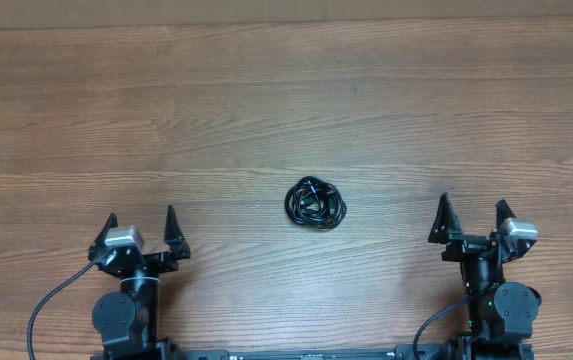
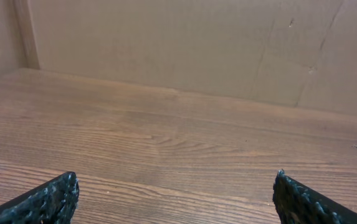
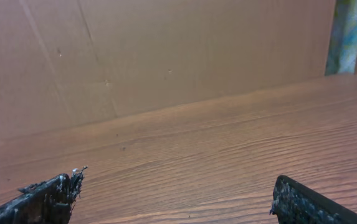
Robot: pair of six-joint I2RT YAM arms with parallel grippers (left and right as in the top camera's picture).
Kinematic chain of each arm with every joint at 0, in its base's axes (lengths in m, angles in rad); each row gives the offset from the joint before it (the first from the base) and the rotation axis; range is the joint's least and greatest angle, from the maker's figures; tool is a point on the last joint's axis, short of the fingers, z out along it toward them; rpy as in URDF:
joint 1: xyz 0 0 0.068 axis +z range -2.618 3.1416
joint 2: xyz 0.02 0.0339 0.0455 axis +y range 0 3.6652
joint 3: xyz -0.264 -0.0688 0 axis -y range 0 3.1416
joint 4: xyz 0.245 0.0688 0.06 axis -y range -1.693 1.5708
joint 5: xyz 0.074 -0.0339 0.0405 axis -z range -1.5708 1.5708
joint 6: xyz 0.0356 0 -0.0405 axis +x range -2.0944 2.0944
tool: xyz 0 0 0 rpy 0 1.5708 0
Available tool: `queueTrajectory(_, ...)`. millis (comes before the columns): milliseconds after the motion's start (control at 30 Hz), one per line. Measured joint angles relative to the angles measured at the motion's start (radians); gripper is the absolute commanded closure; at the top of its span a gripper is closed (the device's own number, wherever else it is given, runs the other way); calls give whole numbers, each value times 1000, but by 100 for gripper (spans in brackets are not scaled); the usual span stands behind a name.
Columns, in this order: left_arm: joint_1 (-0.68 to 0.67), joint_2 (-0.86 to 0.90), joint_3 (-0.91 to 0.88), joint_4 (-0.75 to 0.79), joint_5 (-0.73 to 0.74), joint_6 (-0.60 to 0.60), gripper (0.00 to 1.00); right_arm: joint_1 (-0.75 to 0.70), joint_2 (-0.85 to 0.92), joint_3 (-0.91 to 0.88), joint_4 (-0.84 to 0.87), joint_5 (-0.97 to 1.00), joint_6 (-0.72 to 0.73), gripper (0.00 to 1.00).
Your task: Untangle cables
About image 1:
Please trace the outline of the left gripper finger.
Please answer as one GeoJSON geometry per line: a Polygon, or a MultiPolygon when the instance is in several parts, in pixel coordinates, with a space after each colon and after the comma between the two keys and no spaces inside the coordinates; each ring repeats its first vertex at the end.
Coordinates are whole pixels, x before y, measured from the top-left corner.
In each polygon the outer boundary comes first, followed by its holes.
{"type": "Polygon", "coordinates": [[[111,213],[103,226],[102,230],[99,232],[93,243],[90,245],[88,249],[88,259],[94,260],[98,254],[98,252],[105,247],[105,240],[108,235],[108,232],[112,228],[116,228],[118,226],[118,219],[115,213],[111,213]]]}
{"type": "Polygon", "coordinates": [[[183,260],[191,257],[190,246],[181,231],[175,209],[172,205],[169,205],[167,208],[163,240],[175,259],[183,260]]]}

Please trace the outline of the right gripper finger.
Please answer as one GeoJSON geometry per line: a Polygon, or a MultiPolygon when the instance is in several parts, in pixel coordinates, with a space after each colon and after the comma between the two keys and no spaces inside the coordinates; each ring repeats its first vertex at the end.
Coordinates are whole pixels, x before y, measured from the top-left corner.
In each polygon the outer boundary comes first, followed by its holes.
{"type": "Polygon", "coordinates": [[[447,192],[440,196],[435,220],[431,227],[428,242],[435,244],[448,244],[460,241],[462,227],[447,192]]]}
{"type": "Polygon", "coordinates": [[[499,200],[496,203],[495,208],[496,208],[495,232],[507,233],[509,224],[515,218],[515,214],[513,213],[510,206],[504,199],[499,200]]]}

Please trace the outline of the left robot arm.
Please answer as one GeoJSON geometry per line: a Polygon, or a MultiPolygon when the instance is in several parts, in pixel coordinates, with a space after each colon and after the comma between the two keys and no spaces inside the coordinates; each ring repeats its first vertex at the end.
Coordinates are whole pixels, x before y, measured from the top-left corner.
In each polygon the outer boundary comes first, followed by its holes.
{"type": "Polygon", "coordinates": [[[144,253],[139,230],[120,227],[112,213],[89,247],[90,263],[120,282],[119,289],[103,295],[92,311],[103,359],[185,357],[172,339],[159,336],[160,276],[177,271],[178,262],[191,257],[172,206],[167,208],[163,242],[167,250],[144,253]]]}

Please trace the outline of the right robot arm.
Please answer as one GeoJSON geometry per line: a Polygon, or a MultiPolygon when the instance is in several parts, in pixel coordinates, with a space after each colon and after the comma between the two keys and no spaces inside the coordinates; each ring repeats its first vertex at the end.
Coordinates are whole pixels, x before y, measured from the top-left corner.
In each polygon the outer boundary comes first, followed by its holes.
{"type": "Polygon", "coordinates": [[[416,359],[533,359],[532,336],[542,298],[534,288],[505,279],[503,265],[522,258],[535,245],[536,225],[517,217],[506,201],[495,205],[495,227],[486,236],[463,231],[449,195],[440,196],[428,241],[445,247],[441,258],[460,267],[465,297],[422,324],[412,343],[416,359]],[[468,330],[439,350],[423,355],[419,338],[434,321],[460,307],[468,311],[468,330]]]}

